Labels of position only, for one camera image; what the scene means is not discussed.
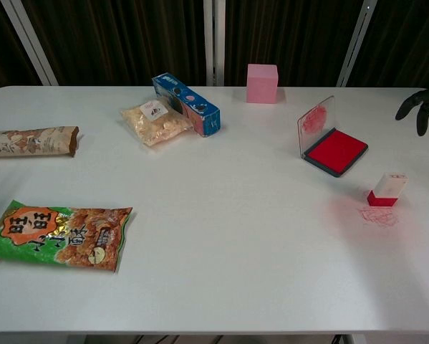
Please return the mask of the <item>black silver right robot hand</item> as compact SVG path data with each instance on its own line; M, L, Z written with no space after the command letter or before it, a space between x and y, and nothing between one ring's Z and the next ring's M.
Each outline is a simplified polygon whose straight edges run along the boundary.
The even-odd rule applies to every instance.
M406 98L399 107L395 119L402 120L418 105L420 108L416 118L417 134L424 136L427 132L429 121L429 89L418 91Z

